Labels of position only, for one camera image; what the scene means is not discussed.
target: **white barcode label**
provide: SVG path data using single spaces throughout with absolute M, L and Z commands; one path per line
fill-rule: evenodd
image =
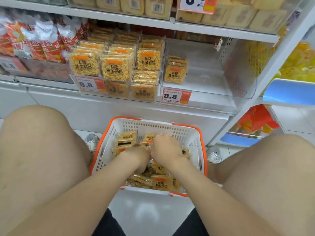
M 152 12 L 163 14 L 164 13 L 164 4 L 152 3 Z
M 140 4 L 138 0 L 129 0 L 130 8 L 140 10 Z
M 105 4 L 112 7 L 116 6 L 115 0 L 105 0 Z

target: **hand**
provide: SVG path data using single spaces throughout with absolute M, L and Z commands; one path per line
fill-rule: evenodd
M 137 173 L 141 174 L 146 169 L 150 160 L 150 151 L 144 147 L 131 147 L 124 150 L 119 156 L 130 158 L 133 162 L 136 162 L 138 168 Z
M 158 164 L 169 169 L 171 165 L 182 157 L 182 148 L 178 140 L 167 134 L 155 135 L 151 148 L 151 157 Z

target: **price tag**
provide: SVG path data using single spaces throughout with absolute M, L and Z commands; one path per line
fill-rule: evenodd
M 107 92 L 102 79 L 92 79 L 87 77 L 75 76 L 78 86 L 82 90 L 97 91 L 97 92 Z
M 162 102 L 187 104 L 190 99 L 190 95 L 191 92 L 188 91 L 164 89 Z
M 179 10 L 213 14 L 218 0 L 180 0 Z
M 8 72 L 28 72 L 21 61 L 15 58 L 1 56 L 0 65 Z

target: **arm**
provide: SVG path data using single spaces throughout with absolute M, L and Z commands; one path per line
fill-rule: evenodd
M 174 138 L 156 135 L 151 155 L 183 185 L 209 235 L 280 236 L 263 218 L 237 202 L 182 157 L 180 144 Z
M 143 172 L 149 152 L 126 149 L 101 171 L 52 200 L 19 224 L 8 236 L 90 236 L 119 187 L 134 172 Z

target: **person's right hand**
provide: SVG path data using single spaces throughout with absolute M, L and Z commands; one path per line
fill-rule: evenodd
M 151 157 L 166 168 L 169 168 L 182 157 L 182 148 L 179 141 L 168 134 L 155 135 L 153 144 Z

